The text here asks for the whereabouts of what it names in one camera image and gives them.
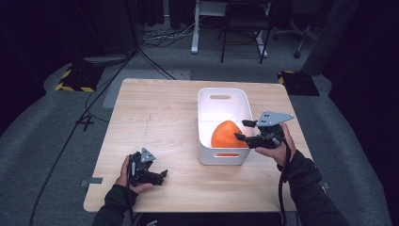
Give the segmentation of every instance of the hand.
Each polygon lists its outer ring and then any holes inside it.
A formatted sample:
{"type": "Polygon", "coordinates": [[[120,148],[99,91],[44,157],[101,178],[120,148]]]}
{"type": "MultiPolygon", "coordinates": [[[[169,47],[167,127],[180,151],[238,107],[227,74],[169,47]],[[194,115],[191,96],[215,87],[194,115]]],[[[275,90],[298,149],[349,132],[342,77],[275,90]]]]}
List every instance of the hand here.
{"type": "MultiPolygon", "coordinates": [[[[290,131],[288,130],[287,124],[282,123],[281,125],[282,131],[284,132],[285,139],[287,140],[288,146],[291,149],[291,159],[293,158],[296,148],[293,141],[293,138],[290,135],[290,131]]],[[[275,149],[266,149],[258,147],[255,149],[255,152],[263,154],[264,156],[273,158],[277,164],[284,167],[285,165],[285,155],[286,155],[286,148],[285,143],[281,142],[281,144],[275,149]]]]}
{"type": "MultiPolygon", "coordinates": [[[[120,177],[118,177],[115,185],[126,186],[127,184],[127,169],[129,166],[129,155],[126,156],[122,169],[120,170],[120,177]]],[[[143,191],[152,187],[152,184],[138,184],[138,186],[132,186],[129,184],[129,188],[133,190],[135,193],[140,194],[143,191]]]]}

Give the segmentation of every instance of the white storage bin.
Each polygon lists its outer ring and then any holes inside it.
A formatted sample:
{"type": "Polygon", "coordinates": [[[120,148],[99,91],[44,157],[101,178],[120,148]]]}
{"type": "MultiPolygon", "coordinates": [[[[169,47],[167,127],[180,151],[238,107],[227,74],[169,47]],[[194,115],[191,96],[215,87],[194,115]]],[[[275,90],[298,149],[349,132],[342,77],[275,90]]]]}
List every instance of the white storage bin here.
{"type": "Polygon", "coordinates": [[[247,95],[240,89],[205,88],[199,91],[199,161],[204,165],[241,165],[249,148],[213,148],[212,134],[223,121],[233,121],[247,137],[255,136],[254,128],[242,120],[251,120],[247,95]]]}

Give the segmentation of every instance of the yellow black hazard tape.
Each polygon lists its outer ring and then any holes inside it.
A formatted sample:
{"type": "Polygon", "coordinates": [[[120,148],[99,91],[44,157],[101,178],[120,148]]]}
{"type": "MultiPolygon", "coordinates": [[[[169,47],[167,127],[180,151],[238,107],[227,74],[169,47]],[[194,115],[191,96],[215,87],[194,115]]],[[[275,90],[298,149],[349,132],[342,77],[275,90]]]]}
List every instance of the yellow black hazard tape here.
{"type": "Polygon", "coordinates": [[[101,74],[102,71],[97,70],[95,72],[88,72],[88,75],[85,77],[82,76],[80,71],[74,71],[72,67],[70,67],[62,75],[58,85],[56,86],[56,90],[94,92],[101,74]]]}
{"type": "Polygon", "coordinates": [[[284,86],[284,77],[282,76],[283,73],[292,73],[292,74],[294,74],[295,72],[292,72],[292,71],[282,71],[282,72],[279,72],[279,73],[277,74],[277,78],[278,78],[278,80],[279,80],[279,83],[282,84],[282,85],[284,86]]]}

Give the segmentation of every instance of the gray carpet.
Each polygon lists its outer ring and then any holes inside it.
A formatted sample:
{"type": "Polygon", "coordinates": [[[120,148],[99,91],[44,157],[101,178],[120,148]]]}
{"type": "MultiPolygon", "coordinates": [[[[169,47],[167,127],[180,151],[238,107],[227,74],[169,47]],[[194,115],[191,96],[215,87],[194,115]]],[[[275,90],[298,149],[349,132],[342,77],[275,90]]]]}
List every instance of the gray carpet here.
{"type": "MultiPolygon", "coordinates": [[[[190,54],[190,37],[164,48],[144,47],[143,51],[166,71],[189,72],[191,80],[277,83],[279,71],[301,69],[312,46],[311,41],[306,42],[302,57],[294,59],[298,39],[271,40],[263,64],[259,64],[255,47],[229,46],[225,63],[221,64],[217,33],[213,29],[201,33],[197,55],[190,54]]],[[[75,122],[85,111],[86,102],[90,104],[102,91],[99,89],[92,95],[55,91],[68,66],[49,75],[44,83],[46,95],[27,108],[0,138],[0,225],[28,224],[40,188],[75,122]]],[[[99,86],[118,67],[106,68],[99,86]]],[[[122,74],[136,70],[153,70],[153,67],[136,55],[122,74]]],[[[391,225],[382,186],[351,127],[327,97],[329,81],[320,75],[314,77],[314,82],[319,97],[290,96],[290,99],[313,159],[324,176],[323,183],[329,186],[327,194],[351,225],[391,225]]],[[[106,121],[112,114],[111,105],[103,107],[105,94],[90,109],[97,118],[95,123],[86,132],[84,125],[79,125],[72,134],[42,193],[34,225],[91,224],[94,214],[83,209],[86,189],[80,183],[92,175],[107,129],[106,121]]],[[[292,214],[288,225],[295,225],[292,214]]]]}

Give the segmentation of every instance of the black sleeve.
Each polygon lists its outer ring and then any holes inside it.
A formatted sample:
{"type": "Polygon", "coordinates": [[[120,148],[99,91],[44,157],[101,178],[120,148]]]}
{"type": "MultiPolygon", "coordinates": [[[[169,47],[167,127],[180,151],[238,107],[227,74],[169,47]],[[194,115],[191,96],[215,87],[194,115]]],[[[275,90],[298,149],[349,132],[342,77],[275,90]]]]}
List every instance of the black sleeve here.
{"type": "Polygon", "coordinates": [[[123,223],[124,212],[130,208],[127,199],[131,198],[132,205],[138,196],[125,186],[113,185],[105,196],[105,205],[94,218],[93,226],[120,226],[123,223]]]}
{"type": "Polygon", "coordinates": [[[286,179],[302,225],[349,225],[318,184],[322,180],[319,170],[300,151],[291,160],[286,179]]]}

